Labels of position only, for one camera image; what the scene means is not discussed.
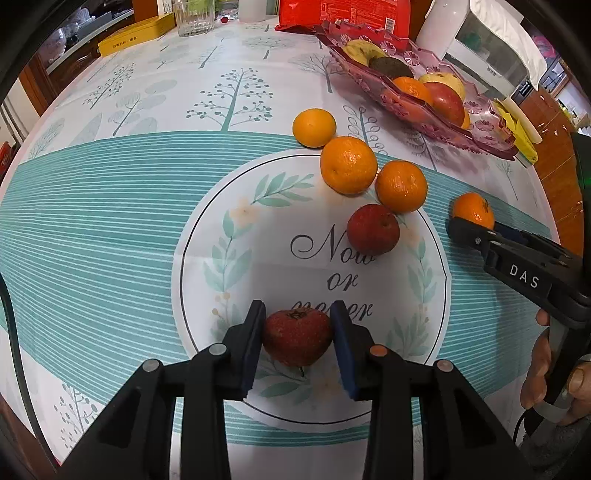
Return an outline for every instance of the pink glass bowl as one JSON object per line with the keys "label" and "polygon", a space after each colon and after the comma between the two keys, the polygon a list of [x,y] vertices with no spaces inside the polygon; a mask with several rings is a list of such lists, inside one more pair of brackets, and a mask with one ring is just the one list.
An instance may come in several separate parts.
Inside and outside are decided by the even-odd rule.
{"label": "pink glass bowl", "polygon": [[[505,121],[493,110],[491,101],[479,95],[473,83],[449,63],[423,48],[418,48],[407,38],[398,38],[387,30],[375,30],[367,25],[347,22],[323,22],[317,25],[316,36],[328,46],[332,56],[353,80],[372,99],[399,119],[410,123],[421,133],[449,143],[457,148],[476,153],[488,152],[506,160],[513,160],[517,153],[515,137]],[[399,90],[385,75],[352,60],[342,47],[356,38],[378,45],[390,57],[406,62],[415,78],[425,73],[449,72],[462,80],[466,89],[464,106],[470,115],[470,127],[464,130],[443,118],[430,105]]]}

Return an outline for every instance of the human hand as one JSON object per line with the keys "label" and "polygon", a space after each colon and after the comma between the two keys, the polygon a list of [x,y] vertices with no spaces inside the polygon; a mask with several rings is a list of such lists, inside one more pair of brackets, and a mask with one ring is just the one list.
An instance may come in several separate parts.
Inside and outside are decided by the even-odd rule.
{"label": "human hand", "polygon": [[[545,327],[550,324],[550,316],[540,310],[535,316],[535,321]],[[552,361],[548,334],[549,329],[542,332],[531,352],[531,366],[521,387],[521,406],[526,410],[540,403],[546,396],[544,375],[548,373]],[[578,365],[570,374],[567,385],[574,400],[560,425],[568,425],[591,414],[591,363],[584,362]]]}

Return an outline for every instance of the floral wreath print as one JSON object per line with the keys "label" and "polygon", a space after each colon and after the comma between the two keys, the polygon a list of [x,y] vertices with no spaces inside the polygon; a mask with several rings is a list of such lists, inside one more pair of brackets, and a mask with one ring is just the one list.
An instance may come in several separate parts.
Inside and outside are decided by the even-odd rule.
{"label": "floral wreath print", "polygon": [[[212,246],[210,262],[203,263],[203,274],[207,285],[217,292],[212,309],[216,323],[211,328],[215,341],[221,342],[228,329],[243,322],[243,315],[232,301],[232,288],[240,282],[251,266],[252,250],[239,252],[239,242],[258,221],[264,207],[289,207],[294,202],[309,202],[311,197],[304,195],[306,189],[314,185],[309,181],[314,174],[303,177],[287,177],[286,172],[269,179],[265,175],[257,184],[251,200],[244,197],[236,208],[229,209],[222,220],[223,235]],[[308,368],[289,368],[275,362],[264,350],[257,366],[255,379],[265,379],[266,387],[259,395],[265,398],[293,394],[290,400],[294,405],[310,398],[312,393],[323,395],[328,391],[340,391],[338,372],[329,372],[312,379]]]}
{"label": "floral wreath print", "polygon": [[[368,200],[379,203],[374,187],[363,194]],[[407,265],[408,283],[418,301],[417,311],[405,326],[396,317],[392,318],[392,328],[386,335],[385,345],[402,358],[416,358],[429,352],[428,305],[437,292],[437,282],[433,281],[433,269],[425,256],[426,243],[424,237],[411,230],[404,215],[397,215],[398,223],[408,232],[406,248],[415,260]]]}

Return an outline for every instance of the red apple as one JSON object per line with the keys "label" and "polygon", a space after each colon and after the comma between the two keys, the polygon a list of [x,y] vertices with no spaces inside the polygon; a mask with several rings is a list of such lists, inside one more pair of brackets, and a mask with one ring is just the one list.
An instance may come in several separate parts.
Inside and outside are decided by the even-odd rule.
{"label": "red apple", "polygon": [[464,104],[456,91],[448,85],[439,82],[423,83],[433,97],[433,108],[451,123],[461,127],[466,112]]}
{"label": "red apple", "polygon": [[371,203],[351,215],[347,223],[347,237],[359,253],[381,255],[396,246],[400,239],[400,227],[390,210]]}
{"label": "red apple", "polygon": [[265,320],[262,344],[269,355],[288,367],[316,362],[332,342],[327,314],[306,307],[280,310]]}

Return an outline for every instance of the plastic bag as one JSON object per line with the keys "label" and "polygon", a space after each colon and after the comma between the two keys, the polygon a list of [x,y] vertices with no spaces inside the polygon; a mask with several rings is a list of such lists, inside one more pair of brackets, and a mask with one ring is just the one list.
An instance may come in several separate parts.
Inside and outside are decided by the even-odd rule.
{"label": "plastic bag", "polygon": [[410,0],[280,0],[276,30],[311,30],[324,20],[385,28],[408,38]]}

